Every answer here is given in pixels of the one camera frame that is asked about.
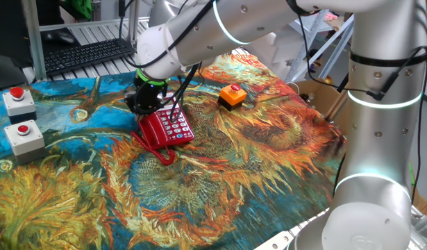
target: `red telephone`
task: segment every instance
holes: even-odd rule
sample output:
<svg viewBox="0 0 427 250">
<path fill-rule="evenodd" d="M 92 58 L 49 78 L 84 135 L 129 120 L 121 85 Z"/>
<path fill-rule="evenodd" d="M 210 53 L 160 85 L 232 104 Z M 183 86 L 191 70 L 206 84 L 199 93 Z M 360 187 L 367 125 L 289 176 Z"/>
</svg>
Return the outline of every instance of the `red telephone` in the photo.
<svg viewBox="0 0 427 250">
<path fill-rule="evenodd" d="M 182 144 L 194 139 L 193 131 L 188 124 L 184 112 L 181 112 L 175 123 L 170 121 L 173 101 L 164 108 L 144 117 L 139 122 L 144 139 L 152 149 L 161 149 L 165 146 Z M 177 103 L 174 110 L 174 117 L 178 114 L 179 108 L 179 103 Z"/>
</svg>

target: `red cord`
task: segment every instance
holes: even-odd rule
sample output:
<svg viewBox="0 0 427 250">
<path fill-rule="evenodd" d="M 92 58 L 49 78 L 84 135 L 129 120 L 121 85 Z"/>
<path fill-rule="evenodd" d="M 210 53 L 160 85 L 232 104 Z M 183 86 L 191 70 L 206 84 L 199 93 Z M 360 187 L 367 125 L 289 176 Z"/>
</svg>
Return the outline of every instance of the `red cord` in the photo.
<svg viewBox="0 0 427 250">
<path fill-rule="evenodd" d="M 165 148 L 167 149 L 167 154 L 169 155 L 169 159 L 167 160 L 166 158 L 164 158 L 164 156 L 157 152 L 155 149 L 152 149 L 151 147 L 149 147 L 149 145 L 144 141 L 144 139 L 142 139 L 142 137 L 140 137 L 135 131 L 131 131 L 130 134 L 136 138 L 136 140 L 150 153 L 152 153 L 153 155 L 155 155 L 164 166 L 170 166 L 173 162 L 174 162 L 174 158 L 176 156 L 176 153 L 173 150 L 170 150 L 169 148 L 167 148 L 167 146 L 165 146 Z"/>
</svg>

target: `red button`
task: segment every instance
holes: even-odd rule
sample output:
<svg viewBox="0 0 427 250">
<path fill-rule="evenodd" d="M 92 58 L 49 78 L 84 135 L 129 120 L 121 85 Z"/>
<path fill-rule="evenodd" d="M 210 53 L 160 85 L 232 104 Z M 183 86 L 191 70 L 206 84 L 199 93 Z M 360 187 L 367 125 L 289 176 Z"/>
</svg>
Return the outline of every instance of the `red button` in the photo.
<svg viewBox="0 0 427 250">
<path fill-rule="evenodd" d="M 231 87 L 232 87 L 232 90 L 234 90 L 234 91 L 240 91 L 241 90 L 241 86 L 239 84 L 236 84 L 236 83 L 232 84 Z"/>
<path fill-rule="evenodd" d="M 10 94 L 14 98 L 21 98 L 22 96 L 24 96 L 24 89 L 22 89 L 21 87 L 14 87 L 10 90 Z"/>
<path fill-rule="evenodd" d="M 28 134 L 29 130 L 30 130 L 30 128 L 28 126 L 26 126 L 26 125 L 21 125 L 21 126 L 19 126 L 19 128 L 17 128 L 17 132 L 20 135 L 26 135 L 26 134 Z"/>
</svg>

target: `emergency stop button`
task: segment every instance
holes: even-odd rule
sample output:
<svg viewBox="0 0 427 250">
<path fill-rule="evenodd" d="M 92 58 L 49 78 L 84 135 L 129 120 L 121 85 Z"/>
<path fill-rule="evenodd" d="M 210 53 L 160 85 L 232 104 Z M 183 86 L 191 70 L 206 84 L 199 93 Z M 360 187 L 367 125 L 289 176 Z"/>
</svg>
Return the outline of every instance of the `emergency stop button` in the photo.
<svg viewBox="0 0 427 250">
<path fill-rule="evenodd" d="M 30 128 L 27 125 L 21 125 L 17 128 L 17 133 L 19 135 L 28 135 L 30 133 Z"/>
<path fill-rule="evenodd" d="M 14 87 L 10 90 L 10 94 L 15 101 L 20 101 L 24 98 L 24 89 L 21 87 Z"/>
</svg>

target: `colorful fabric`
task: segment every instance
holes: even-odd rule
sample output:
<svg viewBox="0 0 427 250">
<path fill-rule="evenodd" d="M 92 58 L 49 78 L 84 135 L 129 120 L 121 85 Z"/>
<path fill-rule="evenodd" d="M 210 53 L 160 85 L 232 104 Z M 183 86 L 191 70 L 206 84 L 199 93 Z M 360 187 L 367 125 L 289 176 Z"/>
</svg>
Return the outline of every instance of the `colorful fabric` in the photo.
<svg viewBox="0 0 427 250">
<path fill-rule="evenodd" d="M 183 106 L 196 138 L 174 147 L 169 167 L 129 135 L 133 73 L 28 86 L 49 156 L 23 166 L 0 92 L 3 247 L 253 249 L 326 209 L 341 133 L 253 56 L 218 58 L 202 74 Z M 249 94 L 228 112 L 217 99 L 231 83 Z"/>
</svg>

